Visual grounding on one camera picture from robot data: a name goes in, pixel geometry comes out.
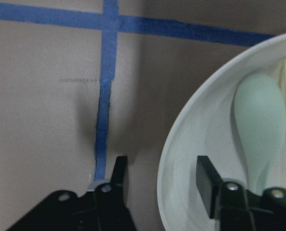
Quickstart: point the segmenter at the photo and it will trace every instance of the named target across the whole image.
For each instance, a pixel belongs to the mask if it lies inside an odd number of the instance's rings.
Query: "green spoon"
[[[245,78],[235,95],[234,116],[247,160],[248,188],[261,195],[286,135],[285,102],[274,79],[265,74]]]

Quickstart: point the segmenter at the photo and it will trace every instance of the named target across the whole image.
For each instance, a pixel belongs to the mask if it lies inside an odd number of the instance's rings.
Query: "blue painter's tape strip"
[[[0,3],[0,20],[101,29],[99,13]]]
[[[252,46],[273,37],[273,35],[268,34],[135,16],[120,16],[119,31],[220,42],[238,46]]]
[[[94,180],[105,177],[111,83],[115,77],[118,30],[117,0],[104,0],[100,67],[100,96],[96,127]]]

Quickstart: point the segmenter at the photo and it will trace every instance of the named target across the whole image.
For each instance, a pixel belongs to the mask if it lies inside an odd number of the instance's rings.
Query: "screw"
[[[235,183],[227,183],[226,187],[231,191],[236,191],[238,189],[238,185]]]
[[[62,195],[59,196],[58,200],[59,201],[67,201],[70,198],[69,193],[65,192]]]
[[[109,184],[105,184],[102,188],[101,188],[101,191],[103,193],[108,193],[112,190],[111,186]]]
[[[275,197],[275,198],[283,198],[284,197],[284,194],[281,190],[279,189],[274,189],[272,190],[272,195]]]

